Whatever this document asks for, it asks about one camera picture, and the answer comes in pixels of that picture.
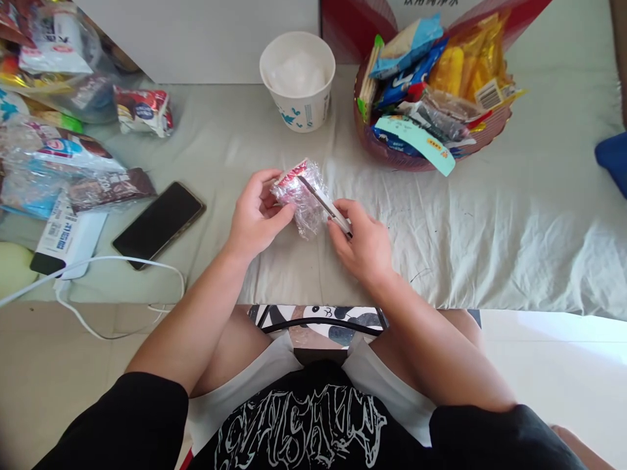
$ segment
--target basket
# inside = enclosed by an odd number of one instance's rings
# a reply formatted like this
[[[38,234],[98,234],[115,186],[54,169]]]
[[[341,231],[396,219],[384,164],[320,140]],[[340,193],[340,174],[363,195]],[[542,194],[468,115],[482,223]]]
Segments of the basket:
[[[355,118],[355,126],[357,128],[357,136],[364,149],[384,165],[391,166],[397,170],[404,170],[410,172],[423,172],[433,171],[436,169],[433,164],[424,157],[410,157],[406,153],[402,153],[397,150],[392,150],[386,143],[380,142],[374,133],[372,132],[372,125],[374,121],[366,125],[359,107],[357,106],[357,98],[359,97],[359,91],[361,90],[361,82],[364,79],[366,67],[368,66],[368,59],[361,64],[357,77],[355,78],[355,89],[353,91],[353,117]],[[511,110],[509,106],[501,106],[497,108],[492,116],[488,117],[485,122],[485,128],[482,131],[473,133],[473,138],[477,141],[476,144],[465,147],[466,153],[464,156],[456,158],[456,161],[461,161],[468,158],[473,153],[477,153],[479,150],[490,144],[496,136],[498,136],[503,129],[507,121],[511,117]]]

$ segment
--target white charging cable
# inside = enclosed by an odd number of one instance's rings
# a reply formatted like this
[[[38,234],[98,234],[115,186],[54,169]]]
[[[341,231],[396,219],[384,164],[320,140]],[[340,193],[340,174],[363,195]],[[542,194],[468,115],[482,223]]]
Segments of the white charging cable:
[[[174,272],[176,272],[178,274],[178,277],[181,281],[181,298],[183,298],[183,295],[185,294],[185,277],[183,276],[183,273],[181,271],[179,271],[178,269],[176,269],[173,266],[169,266],[167,264],[163,264],[163,263],[158,263],[156,261],[150,261],[150,260],[142,260],[140,258],[131,258],[131,257],[123,257],[123,256],[101,256],[101,257],[93,257],[93,258],[89,258],[83,261],[78,261],[75,262],[73,264],[70,264],[69,266],[64,267],[63,269],[58,270],[57,272],[54,272],[50,275],[47,275],[46,277],[42,277],[41,279],[35,281],[34,283],[30,284],[30,286],[26,286],[24,289],[19,290],[18,292],[15,292],[14,294],[11,294],[10,296],[7,296],[5,298],[3,298],[2,300],[0,300],[0,308],[4,307],[5,305],[13,302],[15,299],[23,296],[24,294],[26,294],[27,292],[30,292],[31,290],[41,286],[42,284],[48,282],[51,279],[55,279],[57,276],[60,276],[61,274],[63,274],[66,271],[72,270],[74,268],[77,268],[79,266],[82,266],[83,264],[89,264],[92,261],[100,261],[100,260],[111,260],[111,259],[115,259],[115,260],[125,260],[125,261],[136,261],[136,262],[141,262],[141,263],[145,263],[145,264],[150,264],[152,266],[158,266],[160,268],[166,268],[169,270],[172,270]],[[159,321],[159,319],[161,318],[161,316],[164,313],[168,313],[169,310],[165,310],[165,309],[157,309],[155,307],[152,307],[152,305],[149,305],[148,308],[154,311],[159,312],[159,316],[157,316],[157,318],[152,322],[147,324],[146,326],[144,326],[143,328],[140,328],[139,330],[136,330],[134,332],[131,333],[125,333],[122,334],[120,336],[113,336],[113,337],[108,337],[108,336],[103,336],[100,333],[96,332],[92,327],[89,326],[89,324],[85,321],[85,319],[81,316],[81,314],[78,312],[78,310],[76,308],[74,308],[73,306],[71,306],[70,304],[68,304],[66,301],[64,301],[61,298],[61,293],[67,289],[67,287],[69,286],[69,283],[71,281],[70,280],[60,280],[57,279],[54,283],[54,290],[55,290],[55,297],[57,299],[57,302],[59,302],[61,305],[63,305],[65,308],[67,308],[68,310],[70,310],[72,313],[74,313],[74,315],[76,315],[76,318],[78,319],[78,321],[80,321],[80,324],[83,325],[85,327],[85,329],[91,333],[92,335],[94,335],[96,338],[98,339],[105,339],[105,340],[113,340],[113,339],[120,339],[123,337],[127,337],[136,333],[139,333],[145,329],[147,329],[148,327],[150,327],[151,325],[155,324],[157,321]]]

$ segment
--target tile floor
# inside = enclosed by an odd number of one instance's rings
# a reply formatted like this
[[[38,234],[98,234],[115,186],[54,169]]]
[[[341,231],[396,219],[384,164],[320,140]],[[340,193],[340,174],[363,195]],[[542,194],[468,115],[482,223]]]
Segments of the tile floor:
[[[133,331],[143,305],[81,305],[102,334]],[[519,399],[627,469],[627,322],[561,313],[482,311],[490,359]],[[70,312],[22,302],[0,310],[0,443],[9,469],[29,469],[109,388],[146,334],[105,342]],[[182,455],[189,448],[186,437]]]

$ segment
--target bed sheet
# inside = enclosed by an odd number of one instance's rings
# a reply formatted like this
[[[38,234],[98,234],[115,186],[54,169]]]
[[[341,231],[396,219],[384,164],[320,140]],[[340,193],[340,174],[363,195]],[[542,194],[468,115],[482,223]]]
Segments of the bed sheet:
[[[92,126],[127,166],[162,191],[181,181],[208,206],[159,261],[194,281],[227,239],[234,202],[250,174],[317,161],[333,197],[360,200],[388,227],[394,266],[432,305],[569,311],[627,319],[627,201],[594,159],[594,146],[624,130],[609,5],[554,0],[507,53],[529,94],[505,131],[445,178],[380,166],[355,136],[357,69],[338,67],[328,122],[297,134],[262,86],[167,86],[177,129],[167,140]],[[97,255],[143,209],[109,217]],[[7,215],[0,239],[36,246],[40,222]],[[124,262],[90,266],[75,302],[173,302],[176,276]],[[25,298],[51,300],[43,286]],[[365,306],[326,234],[311,242],[284,230],[255,259],[242,304]]]

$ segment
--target black phone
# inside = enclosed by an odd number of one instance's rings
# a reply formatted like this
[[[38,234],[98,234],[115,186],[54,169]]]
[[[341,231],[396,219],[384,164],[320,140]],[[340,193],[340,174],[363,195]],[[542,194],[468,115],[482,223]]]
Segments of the black phone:
[[[152,261],[205,210],[205,205],[175,181],[113,241],[122,256]],[[147,265],[129,261],[136,270]]]

